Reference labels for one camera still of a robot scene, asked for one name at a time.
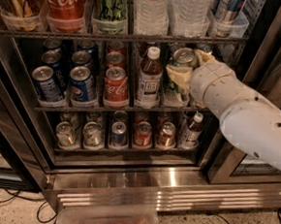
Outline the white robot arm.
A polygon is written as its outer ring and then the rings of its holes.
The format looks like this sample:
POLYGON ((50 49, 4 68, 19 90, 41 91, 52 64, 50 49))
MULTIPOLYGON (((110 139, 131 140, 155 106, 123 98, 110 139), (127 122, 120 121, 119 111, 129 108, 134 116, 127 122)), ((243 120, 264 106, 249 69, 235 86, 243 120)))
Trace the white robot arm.
POLYGON ((200 66, 167 66, 169 78, 219 119, 223 136, 281 171, 281 110, 242 83, 235 71, 200 50, 200 66))

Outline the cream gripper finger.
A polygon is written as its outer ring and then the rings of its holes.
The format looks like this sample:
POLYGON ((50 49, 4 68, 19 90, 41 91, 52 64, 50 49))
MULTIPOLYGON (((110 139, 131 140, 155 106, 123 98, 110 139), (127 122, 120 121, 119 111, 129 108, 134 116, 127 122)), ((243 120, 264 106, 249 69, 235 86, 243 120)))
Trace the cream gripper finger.
POLYGON ((200 66, 215 62, 215 57, 212 54, 206 53, 204 50, 195 49, 197 61, 200 66))
POLYGON ((179 67, 174 65, 167 65, 166 69, 168 77, 185 93, 188 93, 190 88, 189 83, 194 70, 191 67, 179 67))

